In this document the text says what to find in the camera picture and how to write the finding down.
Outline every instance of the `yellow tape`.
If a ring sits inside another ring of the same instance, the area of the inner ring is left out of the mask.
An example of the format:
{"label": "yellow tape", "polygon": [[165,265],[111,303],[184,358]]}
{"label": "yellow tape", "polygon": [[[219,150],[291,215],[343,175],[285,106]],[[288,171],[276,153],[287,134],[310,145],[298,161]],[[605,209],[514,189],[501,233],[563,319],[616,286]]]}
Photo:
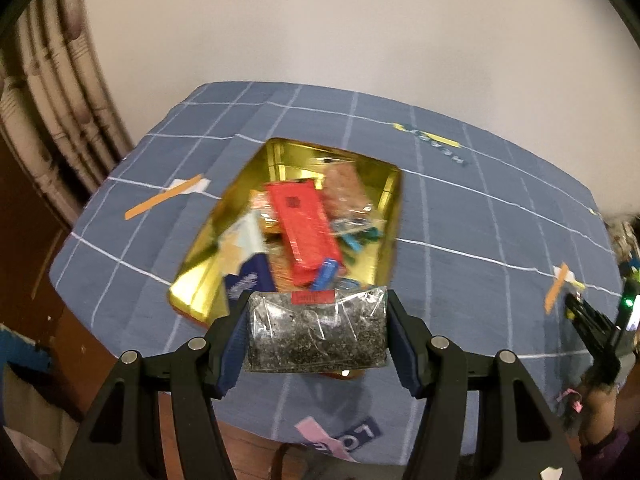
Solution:
{"label": "yellow tape", "polygon": [[[405,127],[402,126],[402,124],[399,124],[399,123],[394,123],[394,128],[396,130],[400,130],[401,132],[408,132],[409,131],[409,130],[405,129]],[[451,139],[447,139],[446,137],[433,135],[433,134],[430,134],[429,132],[420,131],[420,133],[422,133],[423,135],[426,135],[430,139],[436,140],[436,142],[441,142],[442,144],[446,144],[447,146],[453,146],[454,148],[459,148],[460,147],[460,143],[457,142],[456,140],[451,140]]]}
{"label": "yellow tape", "polygon": [[459,148],[460,147],[460,143],[457,142],[456,140],[451,140],[451,139],[446,139],[445,137],[441,137],[438,135],[433,135],[433,134],[429,134],[427,132],[423,132],[427,137],[429,137],[430,139],[435,140],[436,142],[441,142],[443,144],[448,144],[449,146],[453,146],[454,148]]}

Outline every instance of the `red label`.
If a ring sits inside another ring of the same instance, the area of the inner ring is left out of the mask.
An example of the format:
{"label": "red label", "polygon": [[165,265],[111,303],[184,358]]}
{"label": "red label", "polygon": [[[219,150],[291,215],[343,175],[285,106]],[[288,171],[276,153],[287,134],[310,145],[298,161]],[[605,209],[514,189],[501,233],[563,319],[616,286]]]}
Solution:
{"label": "red label", "polygon": [[291,304],[320,303],[335,303],[335,290],[295,290],[291,293]]}

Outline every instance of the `blue tablecloth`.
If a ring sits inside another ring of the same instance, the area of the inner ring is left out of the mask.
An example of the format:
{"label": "blue tablecloth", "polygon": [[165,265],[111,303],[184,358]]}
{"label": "blue tablecloth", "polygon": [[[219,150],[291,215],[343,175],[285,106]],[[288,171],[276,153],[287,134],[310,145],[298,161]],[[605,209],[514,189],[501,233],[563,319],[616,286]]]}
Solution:
{"label": "blue tablecloth", "polygon": [[[393,123],[453,139],[453,162]],[[50,278],[69,309],[116,356],[172,351],[204,329],[166,300],[217,198],[270,137],[345,148],[404,171],[402,221],[390,286],[434,334],[467,351],[520,355],[545,398],[590,357],[569,323],[543,311],[552,266],[566,262],[586,297],[612,316],[620,279],[591,193],[572,177],[500,137],[407,104],[296,84],[222,82],[172,108],[108,177],[56,257]],[[125,221],[124,212],[174,178],[204,173],[205,192],[180,195]],[[216,403],[220,420],[301,442],[312,416],[360,462],[405,463],[423,401],[392,365],[354,381],[313,374],[243,372]],[[478,397],[470,394],[463,452],[475,446]]]}

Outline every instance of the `teal object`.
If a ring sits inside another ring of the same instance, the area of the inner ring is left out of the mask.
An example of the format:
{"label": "teal object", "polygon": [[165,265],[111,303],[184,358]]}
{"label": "teal object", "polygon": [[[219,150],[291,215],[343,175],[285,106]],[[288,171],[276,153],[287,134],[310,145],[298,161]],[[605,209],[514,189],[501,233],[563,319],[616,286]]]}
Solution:
{"label": "teal object", "polygon": [[342,240],[351,248],[352,251],[359,253],[362,250],[362,245],[356,240],[355,236],[350,234],[343,234],[340,236]]}
{"label": "teal object", "polygon": [[372,227],[371,229],[367,229],[361,233],[361,238],[371,242],[376,242],[380,240],[381,237],[382,235],[380,234],[380,231],[378,231],[377,227]]}

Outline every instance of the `white grid line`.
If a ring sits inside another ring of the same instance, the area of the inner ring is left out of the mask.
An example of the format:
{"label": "white grid line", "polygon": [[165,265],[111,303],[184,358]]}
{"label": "white grid line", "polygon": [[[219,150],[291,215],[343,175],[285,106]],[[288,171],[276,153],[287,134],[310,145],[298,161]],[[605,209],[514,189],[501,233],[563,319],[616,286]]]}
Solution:
{"label": "white grid line", "polygon": [[[559,207],[559,209],[560,209],[560,214],[562,215],[562,220],[563,220],[565,223],[567,223],[567,221],[566,221],[566,216],[565,216],[565,214],[564,214],[564,208],[562,208],[562,204],[561,204],[561,203],[559,203],[559,202],[558,202],[558,207]],[[573,233],[569,233],[569,238],[571,239],[571,244],[574,246],[575,257],[578,259],[578,268],[580,269],[580,276],[582,277],[582,281],[583,281],[583,282],[586,282],[586,281],[587,281],[587,278],[586,278],[586,276],[584,275],[584,269],[582,268],[582,261],[581,261],[581,259],[580,259],[580,251],[578,251],[578,245],[575,243],[575,240],[574,240],[574,234],[573,234]],[[584,295],[586,296],[586,298],[587,298],[587,299],[589,299],[589,298],[588,298],[588,292],[589,292],[589,291],[588,291],[588,290],[585,290],[584,292],[585,292],[585,294],[584,294]]]}
{"label": "white grid line", "polygon": [[504,200],[504,199],[498,198],[497,196],[490,195],[490,194],[482,192],[482,191],[478,191],[477,189],[473,189],[471,187],[462,186],[462,184],[456,184],[455,182],[450,182],[449,180],[443,180],[443,179],[438,178],[436,176],[431,176],[431,175],[427,175],[427,174],[423,174],[423,173],[418,173],[417,171],[406,170],[404,168],[400,168],[400,169],[402,171],[407,172],[407,173],[413,173],[413,174],[416,174],[416,175],[420,175],[423,178],[428,178],[430,180],[435,180],[436,182],[442,182],[443,184],[449,184],[450,186],[459,187],[460,189],[466,189],[466,190],[471,191],[473,193],[478,193],[480,195],[484,195],[484,196],[489,197],[489,198],[491,198],[493,200],[497,200],[498,202],[502,202],[503,204],[512,205],[514,207],[518,207],[518,208],[522,209],[523,211],[527,211],[527,212],[531,213],[532,215],[537,216],[538,218],[542,218],[543,220],[546,220],[547,222],[551,222],[552,224],[555,224],[558,227],[561,227],[562,229],[566,229],[569,232],[576,233],[576,234],[580,235],[581,237],[586,238],[588,241],[590,241],[595,246],[598,246],[599,248],[603,249],[604,251],[607,251],[607,253],[612,253],[613,252],[608,247],[602,246],[599,243],[595,242],[594,240],[591,240],[591,238],[589,238],[586,234],[583,234],[580,231],[577,231],[576,229],[571,229],[570,227],[562,225],[561,223],[558,223],[555,220],[552,220],[551,218],[547,218],[546,216],[542,216],[541,214],[536,213],[535,211],[532,211],[530,209],[527,209],[526,207],[521,206],[520,204],[516,204],[514,202],[509,202],[508,200]]}
{"label": "white grid line", "polygon": [[280,421],[282,419],[282,410],[284,410],[284,404],[287,402],[287,396],[289,395],[289,389],[291,387],[291,374],[287,374],[282,383],[282,390],[280,397],[278,398],[278,404],[276,411],[273,414],[273,423],[271,425],[271,439],[278,439],[278,430],[280,429]]}
{"label": "white grid line", "polygon": [[[241,137],[242,139],[250,140],[251,142],[256,142],[257,144],[263,144],[263,143],[265,143],[265,141],[264,141],[264,140],[252,139],[251,137],[246,137],[246,136],[243,136],[243,135],[241,135],[241,134],[237,134],[237,135],[236,135],[236,137]],[[555,220],[552,220],[551,218],[547,218],[546,216],[543,216],[543,215],[541,215],[541,214],[539,214],[539,213],[537,213],[537,212],[535,212],[535,211],[532,211],[531,209],[527,209],[526,207],[521,206],[520,204],[516,204],[516,203],[514,203],[514,202],[509,202],[508,200],[504,200],[504,199],[498,198],[497,196],[490,195],[490,194],[485,193],[485,192],[482,192],[482,191],[478,191],[477,189],[473,189],[472,187],[462,186],[462,184],[456,184],[455,182],[450,182],[449,180],[444,180],[444,179],[442,179],[442,178],[438,178],[438,177],[436,177],[436,176],[427,175],[427,174],[421,173],[421,172],[419,172],[419,171],[407,170],[407,169],[405,169],[405,168],[400,168],[400,170],[401,170],[401,171],[404,171],[405,173],[411,173],[411,174],[415,174],[415,175],[421,176],[421,177],[423,177],[423,178],[428,178],[428,179],[430,179],[430,180],[435,180],[436,182],[441,182],[441,183],[443,183],[443,184],[449,184],[450,186],[459,187],[460,189],[466,189],[466,190],[468,190],[468,191],[471,191],[472,193],[478,193],[478,194],[480,194],[480,195],[483,195],[483,196],[489,197],[489,198],[491,198],[492,200],[497,200],[498,202],[502,202],[503,204],[507,204],[507,205],[511,205],[511,206],[514,206],[514,207],[520,208],[520,209],[522,209],[523,211],[526,211],[526,212],[528,212],[528,213],[531,213],[532,215],[535,215],[535,216],[537,216],[538,218],[542,218],[543,220],[546,220],[547,222],[551,222],[552,224],[555,224],[555,225],[557,225],[558,227],[561,227],[562,229],[566,229],[566,230],[567,230],[567,231],[569,231],[569,232],[572,232],[572,233],[575,233],[575,234],[577,234],[577,235],[580,235],[581,237],[586,238],[588,241],[590,241],[590,242],[591,242],[592,244],[594,244],[596,247],[601,248],[603,251],[607,251],[607,253],[611,253],[611,254],[613,254],[613,251],[612,251],[610,248],[605,247],[605,246],[603,246],[603,245],[600,245],[600,244],[599,244],[599,243],[597,243],[596,241],[594,241],[594,240],[592,240],[591,238],[589,238],[586,234],[581,233],[580,231],[578,231],[578,230],[576,230],[576,229],[571,229],[570,227],[567,227],[567,226],[565,226],[565,225],[562,225],[561,223],[558,223],[558,222],[556,222]]]}
{"label": "white grid line", "polygon": [[[193,102],[189,102],[188,104],[217,104],[217,105],[224,105],[224,104],[228,104],[228,103],[193,103]],[[358,116],[358,115],[347,114],[347,113],[344,113],[344,112],[334,112],[332,110],[321,110],[319,108],[307,108],[307,107],[302,107],[302,106],[290,106],[290,105],[284,105],[284,104],[281,104],[281,103],[275,103],[274,101],[266,101],[264,103],[238,103],[238,104],[249,105],[249,106],[259,106],[259,105],[262,105],[262,104],[270,104],[270,105],[273,105],[273,106],[283,107],[283,108],[287,108],[287,109],[293,108],[294,110],[306,110],[308,112],[322,112],[322,113],[325,113],[325,114],[334,114],[334,115],[342,115],[342,116],[345,116],[345,117],[353,117],[354,119],[362,119],[363,121],[369,121],[371,123],[377,123],[377,124],[388,124],[389,126],[393,126],[393,124],[395,124],[395,123],[389,123],[388,121],[379,121],[377,119],[371,119],[369,117],[362,117],[362,116]],[[460,147],[464,148],[466,150],[469,150],[469,151],[471,151],[473,153],[476,153],[477,155],[482,155],[482,156],[485,156],[487,158],[491,158],[493,160],[496,160],[497,162],[501,162],[505,166],[509,166],[510,168],[513,168],[514,170],[521,171],[522,173],[524,173],[526,175],[529,175],[531,178],[535,178],[536,180],[539,180],[543,184],[546,184],[547,186],[552,187],[552,188],[558,190],[559,192],[567,195],[571,200],[573,200],[574,202],[577,202],[583,208],[585,208],[587,210],[590,209],[587,205],[584,205],[577,198],[574,198],[573,196],[568,194],[565,190],[560,189],[558,186],[554,186],[553,184],[547,182],[546,180],[543,180],[542,178],[540,178],[538,176],[535,176],[534,174],[529,173],[528,171],[523,170],[522,168],[519,168],[517,166],[514,166],[513,164],[505,162],[501,158],[497,158],[497,157],[495,157],[493,155],[489,155],[487,153],[479,152],[478,150],[474,150],[473,148],[470,148],[469,146],[465,146],[465,145],[461,144]]]}
{"label": "white grid line", "polygon": [[182,316],[180,316],[179,314],[176,314],[174,325],[171,328],[171,333],[169,334],[169,338],[166,340],[166,343],[164,344],[164,348],[162,349],[163,354],[166,354],[169,351],[169,348],[171,348],[171,346],[174,344],[175,335],[178,332],[178,327],[180,326],[181,319],[182,319]]}
{"label": "white grid line", "polygon": [[148,134],[150,137],[166,137],[169,139],[172,138],[176,138],[176,139],[212,139],[212,140],[227,140],[227,139],[233,139],[235,136],[231,136],[231,137],[215,137],[215,136],[209,136],[209,137],[203,137],[200,135],[169,135],[169,134]]}
{"label": "white grid line", "polygon": [[569,350],[567,352],[553,352],[551,354],[524,354],[518,355],[518,359],[540,359],[543,357],[567,357],[572,355],[585,355],[588,354],[588,350]]}
{"label": "white grid line", "polygon": [[[195,102],[193,100],[186,102],[189,106],[192,105],[229,105],[230,103],[222,103],[217,101]],[[236,103],[239,106],[262,106],[264,103]]]}
{"label": "white grid line", "polygon": [[262,142],[261,140],[252,139],[251,137],[247,137],[246,135],[243,135],[243,134],[236,134],[236,137],[240,137],[241,139],[244,139],[244,140],[250,140],[251,142],[256,142],[257,144],[264,144],[264,142]]}
{"label": "white grid line", "polygon": [[[513,155],[511,154],[511,149],[509,147],[509,143],[504,140],[504,145],[507,148],[507,153],[509,153],[509,157],[511,158],[512,161],[514,161]],[[527,187],[527,184],[524,182],[524,178],[521,176],[520,177],[520,181],[522,183],[522,187],[524,188],[525,194],[527,195],[528,199],[529,199],[529,205],[531,206],[531,210],[535,212],[536,207],[533,203],[533,199],[531,198],[531,195],[529,193],[529,188]],[[551,254],[549,253],[549,247],[546,244],[546,237],[545,237],[545,232],[542,229],[542,224],[540,223],[540,219],[536,216],[536,225],[538,226],[538,231],[540,231],[540,237],[542,238],[542,246],[544,247],[545,250],[545,256],[546,256],[546,264],[549,267],[549,272],[553,273],[554,272],[554,266],[553,263],[551,262]],[[558,305],[558,299],[556,299],[555,301],[556,307],[554,308],[554,313],[556,316],[556,326],[558,327],[558,348],[562,348],[562,340],[560,338],[560,314],[559,314],[559,305]],[[545,367],[542,367],[542,382],[543,384],[546,384],[546,369]]]}
{"label": "white grid line", "polygon": [[[414,107],[409,107],[409,116],[411,117],[411,124],[415,128],[415,110]],[[420,150],[420,140],[415,137],[415,160],[418,165],[418,170],[422,173],[424,171],[424,164],[422,161],[422,152]],[[431,322],[431,254],[428,243],[431,241],[429,236],[429,203],[427,202],[427,188],[424,183],[424,179],[420,179],[420,198],[422,202],[422,236],[427,245],[424,247],[424,322],[428,325]]]}
{"label": "white grid line", "polygon": [[552,187],[553,189],[558,190],[560,193],[563,193],[565,195],[567,195],[571,200],[573,200],[574,202],[577,202],[578,204],[580,204],[583,208],[589,210],[591,209],[590,207],[584,205],[582,202],[580,202],[577,198],[574,198],[573,196],[571,196],[570,194],[568,194],[565,190],[560,189],[558,186],[554,186],[553,184],[548,183],[546,180],[541,179],[538,176],[535,176],[532,173],[529,173],[528,171],[523,170],[522,168],[519,168],[517,166],[514,166],[513,164],[509,164],[508,162],[503,161],[501,158],[497,158],[495,156],[491,156],[491,155],[487,155],[486,153],[483,152],[477,152],[476,150],[474,150],[473,148],[470,148],[468,146],[461,146],[461,148],[465,148],[466,150],[471,150],[474,153],[477,153],[478,155],[484,155],[487,158],[492,158],[493,160],[496,160],[497,162],[501,162],[503,164],[505,164],[506,166],[509,166],[510,168],[513,168],[514,170],[518,170],[521,171],[522,173],[529,175],[532,178],[535,178],[536,180],[539,180],[540,182],[542,182],[543,184],[547,184],[549,187]]}
{"label": "white grid line", "polygon": [[107,251],[101,249],[100,247],[92,244],[90,241],[85,240],[80,235],[77,235],[74,232],[72,232],[71,235],[73,238],[78,240],[78,244],[83,243],[87,247],[91,247],[94,251],[97,251],[98,253],[102,254],[103,256],[106,256],[108,259],[113,260],[114,262],[118,262],[119,264],[123,265],[124,267],[127,267],[128,269],[135,270],[140,274],[144,274],[148,278],[151,278],[152,280],[156,280],[156,282],[160,282],[163,285],[171,286],[171,282],[168,282],[167,280],[162,279],[160,276],[156,276],[152,272],[148,272],[147,270],[140,269],[139,267],[136,267],[134,265],[131,265],[130,263],[123,261],[121,258],[118,258],[117,256],[114,256],[113,254],[108,253]]}
{"label": "white grid line", "polygon": [[293,97],[289,100],[289,103],[287,103],[286,105],[282,105],[284,107],[284,109],[282,110],[282,113],[278,116],[276,121],[273,123],[273,126],[271,128],[269,128],[269,131],[267,132],[267,136],[265,137],[264,140],[271,139],[271,136],[276,131],[276,128],[280,124],[280,121],[284,118],[284,115],[291,109],[291,105],[298,98],[298,95],[300,94],[301,90],[302,90],[302,85],[300,84],[300,85],[298,85],[298,88],[296,88],[296,91],[293,92]]}
{"label": "white grid line", "polygon": [[[76,238],[78,240],[79,243],[83,243],[86,246],[88,246],[89,248],[92,248],[94,251],[97,251],[100,254],[103,254],[104,256],[106,256],[107,258],[109,258],[110,260],[113,260],[115,262],[120,263],[121,265],[123,265],[124,267],[127,267],[128,269],[134,270],[135,272],[138,272],[140,274],[143,274],[144,276],[147,276],[148,278],[151,278],[153,280],[156,280],[156,282],[162,283],[165,286],[171,286],[171,283],[168,282],[167,280],[164,280],[163,278],[160,278],[159,276],[156,276],[155,274],[153,274],[152,272],[148,272],[146,270],[140,269],[139,267],[136,267],[134,265],[131,265],[130,263],[122,260],[121,258],[118,258],[117,256],[114,256],[113,254],[109,253],[108,251],[105,251],[103,249],[101,249],[100,247],[92,244],[91,242],[89,242],[88,240],[85,240],[84,238],[82,238],[81,236],[79,236],[78,234],[72,232],[71,236],[73,238]],[[417,244],[417,245],[425,245],[424,242],[419,242],[417,240],[406,240],[404,238],[397,238],[397,240],[401,241],[401,242],[407,242],[407,243],[411,243],[411,244]],[[518,269],[518,270],[532,270],[535,272],[538,272],[539,274],[542,274],[543,276],[548,276],[550,278],[553,278],[554,276],[552,276],[551,274],[548,274],[546,272],[542,272],[541,270],[537,270],[534,267],[517,267],[517,266],[511,266],[509,264],[504,264],[502,262],[499,262],[498,260],[492,260],[490,258],[485,258],[483,256],[475,256],[474,254],[467,254],[467,253],[462,253],[460,251],[455,251],[453,249],[447,249],[447,248],[443,248],[443,247],[438,247],[438,246],[434,246],[432,244],[430,244],[431,248],[434,249],[438,249],[438,250],[444,250],[446,252],[449,253],[453,253],[453,254],[460,254],[463,256],[469,256],[471,258],[475,258],[475,259],[479,259],[479,260],[484,260],[484,261],[488,261],[491,263],[495,263],[498,265],[504,265],[507,266],[511,269]],[[597,288],[599,290],[603,290],[604,292],[608,292],[609,294],[612,294],[614,296],[619,296],[619,294],[616,294],[614,292],[611,292],[609,290],[606,289],[602,289],[601,287],[596,287],[594,285],[588,285],[591,286],[593,288]],[[568,351],[568,352],[556,352],[556,353],[549,353],[549,354],[526,354],[526,355],[519,355],[518,357],[520,359],[535,359],[535,358],[539,358],[539,357],[562,357],[562,356],[567,356],[567,355],[576,355],[576,354],[583,354],[583,353],[588,353],[586,350],[579,350],[579,351]]]}
{"label": "white grid line", "polygon": [[[94,221],[96,215],[98,214],[98,211],[100,211],[100,208],[102,207],[102,204],[104,204],[105,200],[107,200],[107,197],[109,196],[109,193],[114,188],[114,186],[115,186],[115,184],[113,184],[110,188],[107,189],[107,191],[104,192],[104,196],[102,197],[102,200],[98,204],[98,207],[95,208],[94,214],[91,216],[91,218],[89,218],[89,221],[82,228],[82,231],[80,233],[81,236],[84,236],[84,233],[86,232],[86,229],[89,227],[89,224],[91,224],[91,222]],[[58,285],[60,284],[60,280],[62,280],[62,276],[64,276],[64,273],[66,272],[66,269],[69,266],[69,263],[71,263],[71,258],[74,256],[74,254],[76,254],[76,249],[78,248],[79,244],[80,244],[79,241],[76,242],[76,244],[75,244],[74,248],[72,249],[68,260],[66,261],[65,266],[62,268],[62,271],[60,272],[60,275],[58,276],[58,279],[56,280],[56,283],[54,284],[53,288],[58,288]]]}
{"label": "white grid line", "polygon": [[[462,131],[465,134],[466,142],[471,146],[471,138],[466,131],[466,124],[462,123]],[[492,199],[488,196],[489,189],[486,186],[486,180],[484,179],[484,173],[482,172],[482,168],[480,167],[480,163],[478,161],[478,156],[474,153],[474,160],[476,162],[476,166],[478,166],[478,173],[480,174],[480,180],[482,181],[482,188],[484,192],[487,194],[487,203],[489,204],[489,211],[491,212],[491,218],[494,220],[494,228],[495,228],[495,239],[498,241],[498,252],[500,253],[500,259],[503,263],[506,263],[506,258],[504,256],[504,248],[502,246],[502,240],[500,239],[500,228],[498,227],[498,219],[495,217],[494,204]],[[513,314],[511,313],[511,279],[509,277],[509,273],[506,267],[502,268],[504,271],[504,288],[505,295],[507,300],[507,348],[513,348]]]}
{"label": "white grid line", "polygon": [[[477,254],[471,254],[471,253],[465,253],[463,251],[457,251],[455,249],[449,249],[448,247],[442,247],[442,246],[438,246],[435,244],[426,244],[425,242],[420,242],[418,240],[408,240],[407,238],[396,238],[396,240],[398,240],[399,242],[404,242],[406,244],[414,244],[414,245],[428,245],[431,249],[436,249],[439,251],[443,251],[445,253],[450,253],[450,254],[458,254],[459,256],[466,256],[467,258],[472,258],[474,260],[481,260],[483,262],[489,262],[490,264],[496,264],[496,265],[500,265],[503,267],[507,267],[508,269],[515,269],[515,270],[526,270],[527,272],[535,272],[537,274],[540,274],[541,276],[546,276],[548,278],[555,278],[555,275],[550,274],[549,272],[545,272],[544,270],[540,270],[537,269],[536,267],[521,267],[521,266],[517,266],[517,265],[511,265],[508,264],[506,262],[501,262],[500,260],[494,260],[493,258],[487,258],[486,256],[479,256]],[[606,292],[607,294],[610,294],[612,296],[620,296],[620,294],[618,292],[612,292],[602,286],[597,286],[597,285],[591,285],[591,283],[585,283],[585,286],[588,286],[589,288],[594,288],[595,290],[601,290],[602,292]]]}
{"label": "white grid line", "polygon": [[411,399],[411,407],[409,408],[409,422],[404,430],[404,439],[402,440],[402,451],[400,452],[400,459],[398,460],[399,465],[406,464],[407,456],[409,455],[409,444],[411,440],[411,432],[414,428],[414,421],[418,415],[418,404],[420,401],[418,399]]}
{"label": "white grid line", "polygon": [[[139,182],[137,180],[129,180],[128,178],[120,178],[118,176],[108,176],[107,180],[114,180],[116,182],[121,182],[123,184],[133,184],[134,186],[148,187],[148,188],[151,188],[151,189],[159,189],[159,190],[171,189],[170,187],[156,186],[155,184],[148,184],[146,182]],[[197,193],[199,195],[208,196],[209,198],[213,198],[215,200],[220,200],[219,196],[212,195],[211,193],[207,193],[206,191],[200,191],[200,190],[195,189],[195,190],[193,190],[191,192],[192,193]]]}
{"label": "white grid line", "polygon": [[351,108],[349,110],[349,117],[347,118],[347,126],[344,129],[344,137],[342,138],[341,147],[345,150],[347,148],[347,144],[349,143],[349,137],[351,137],[351,128],[353,127],[353,114],[356,111],[356,106],[358,105],[358,93],[353,93],[353,98],[351,98]]}
{"label": "white grid line", "polygon": [[[196,95],[193,96],[193,98],[195,99],[197,96],[199,96],[200,94],[202,94],[206,89],[207,86],[203,86],[199,92],[197,92]],[[151,137],[151,139],[149,139],[149,142],[146,143],[142,149],[138,152],[138,154],[136,155],[135,160],[132,161],[132,163],[130,163],[121,173],[120,176],[124,176],[125,173],[127,173],[127,171],[129,171],[131,169],[131,167],[133,166],[133,164],[135,163],[136,160],[138,160],[140,158],[140,155],[142,155],[145,150],[149,147],[149,145],[151,144],[151,141],[154,140],[155,136],[157,136],[158,134],[160,134],[160,132],[164,131],[164,129],[171,124],[172,122],[174,122],[174,120],[178,117],[178,115],[180,115],[182,113],[182,111],[187,107],[186,103],[182,103],[182,107],[175,113],[175,115],[173,117],[171,117],[167,122],[165,122],[160,129],[153,134],[153,136]]]}
{"label": "white grid line", "polygon": [[[411,126],[415,128],[415,110],[414,107],[409,107],[409,116],[411,118]],[[424,167],[422,163],[422,152],[420,151],[420,140],[418,137],[415,137],[415,158],[416,163],[418,165],[418,171],[421,173],[424,172]],[[425,270],[425,280],[424,280],[424,322],[429,325],[431,321],[431,255],[430,255],[430,247],[428,243],[430,241],[429,238],[429,210],[427,204],[427,190],[424,183],[424,179],[421,178],[419,181],[420,185],[420,196],[422,199],[422,236],[424,237],[425,242],[427,243],[424,246],[424,270]],[[402,451],[400,453],[399,464],[406,463],[407,456],[409,454],[409,443],[411,440],[411,434],[414,430],[415,421],[417,420],[417,410],[418,410],[418,400],[412,399],[411,408],[409,409],[409,419],[407,420],[406,427],[404,429],[404,439],[402,440]]]}
{"label": "white grid line", "polygon": [[[237,102],[237,101],[238,101],[238,100],[239,100],[239,99],[240,99],[240,98],[241,98],[241,97],[242,97],[242,96],[243,96],[243,95],[248,91],[248,89],[249,89],[249,88],[251,88],[251,85],[252,85],[252,84],[253,84],[253,82],[250,82],[250,83],[249,83],[249,84],[244,88],[244,90],[243,90],[242,92],[240,92],[240,94],[238,95],[238,97],[236,97],[236,98],[235,98],[235,101],[234,101],[234,102],[232,102],[231,104],[229,104],[229,105],[225,108],[225,110],[224,110],[224,111],[220,114],[220,116],[219,116],[219,117],[218,117],[218,118],[213,122],[213,124],[209,127],[209,129],[207,129],[207,131],[206,131],[206,132],[204,132],[204,134],[202,135],[202,137],[206,137],[206,135],[207,135],[207,134],[209,134],[211,131],[213,131],[213,128],[215,128],[215,127],[216,127],[216,125],[218,124],[218,122],[220,122],[220,119],[222,119],[222,117],[224,117],[224,116],[225,116],[225,114],[226,114],[226,113],[231,109],[231,107],[235,104],[235,102]],[[180,111],[178,111],[178,113],[177,113],[177,114],[175,114],[175,115],[174,115],[174,116],[173,116],[173,117],[172,117],[172,118],[167,122],[167,124],[168,124],[169,122],[171,122],[171,120],[175,119],[175,118],[180,114],[180,112],[181,112],[182,110],[184,110],[185,108],[186,108],[186,105],[185,105],[183,108],[181,108],[181,109],[180,109]],[[191,149],[190,149],[190,150],[187,152],[187,154],[184,156],[184,158],[183,158],[183,160],[181,161],[181,163],[180,163],[180,164],[178,164],[178,166],[175,168],[175,170],[173,171],[173,173],[169,176],[169,178],[167,179],[167,181],[164,183],[164,187],[165,187],[165,186],[168,186],[168,185],[172,182],[172,180],[175,178],[175,175],[178,173],[178,171],[180,171],[180,169],[182,168],[182,166],[184,165],[184,163],[185,163],[185,162],[188,160],[188,158],[191,156],[191,153],[193,153],[193,152],[196,150],[196,148],[198,147],[198,145],[199,145],[201,142],[202,142],[202,138],[198,139],[198,140],[193,144],[193,146],[191,147]],[[140,222],[139,222],[139,223],[138,223],[138,225],[136,226],[136,229],[133,231],[133,234],[130,236],[129,241],[127,242],[127,245],[124,247],[124,250],[122,251],[122,254],[120,255],[120,258],[119,258],[120,260],[123,260],[123,259],[124,259],[124,257],[126,256],[127,251],[129,251],[129,248],[131,247],[131,244],[133,243],[133,240],[136,238],[136,235],[137,235],[137,234],[138,234],[138,232],[140,231],[140,228],[142,227],[142,224],[145,222],[145,220],[146,220],[147,216],[149,215],[149,212],[150,212],[150,211],[151,211],[151,209],[147,210],[147,211],[143,214],[142,218],[140,219]],[[104,290],[103,290],[102,294],[100,295],[100,298],[98,298],[98,302],[97,302],[97,304],[95,305],[94,311],[93,311],[92,316],[91,316],[91,325],[90,325],[91,329],[93,329],[93,328],[94,328],[95,316],[96,316],[96,314],[98,313],[98,309],[100,308],[100,304],[102,303],[102,300],[104,299],[105,295],[107,294],[107,291],[109,290],[109,288],[110,288],[110,286],[111,286],[111,283],[113,283],[113,279],[114,279],[114,277],[115,277],[115,275],[116,275],[116,272],[117,272],[117,270],[118,270],[118,267],[119,267],[119,266],[120,266],[120,262],[117,262],[117,263],[116,263],[115,268],[113,269],[113,272],[111,273],[111,276],[109,277],[109,280],[107,281],[107,285],[105,286],[105,288],[104,288]]]}

